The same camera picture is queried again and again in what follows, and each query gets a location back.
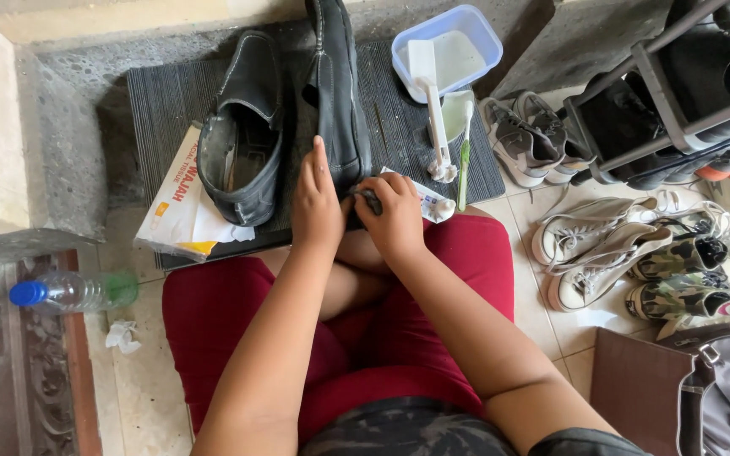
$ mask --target green toothbrush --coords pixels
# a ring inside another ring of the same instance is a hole
[[[474,102],[472,100],[467,101],[465,109],[466,131],[464,132],[464,142],[461,144],[461,174],[458,177],[458,212],[464,212],[466,210],[466,180],[469,174],[469,127],[472,125]]]

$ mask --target water bottle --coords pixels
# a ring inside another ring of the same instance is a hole
[[[16,284],[10,300],[42,315],[97,312],[125,307],[137,299],[137,277],[130,273],[53,272]]]

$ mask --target blue bottle cap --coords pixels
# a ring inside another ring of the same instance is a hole
[[[11,302],[17,306],[32,306],[47,298],[49,289],[41,282],[22,282],[13,285]]]

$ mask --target hand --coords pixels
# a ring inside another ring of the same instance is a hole
[[[346,217],[353,202],[347,198],[340,205],[329,173],[323,138],[314,137],[314,149],[300,165],[298,187],[292,200],[292,248],[309,247],[337,252]]]
[[[360,188],[373,190],[382,202],[382,215],[377,216],[363,196],[354,195],[354,209],[389,266],[391,262],[411,259],[427,251],[421,203],[411,178],[382,173],[362,181]]]

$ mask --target gray bag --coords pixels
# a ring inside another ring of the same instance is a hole
[[[681,386],[681,453],[730,456],[730,325],[679,331],[658,344],[695,359]]]

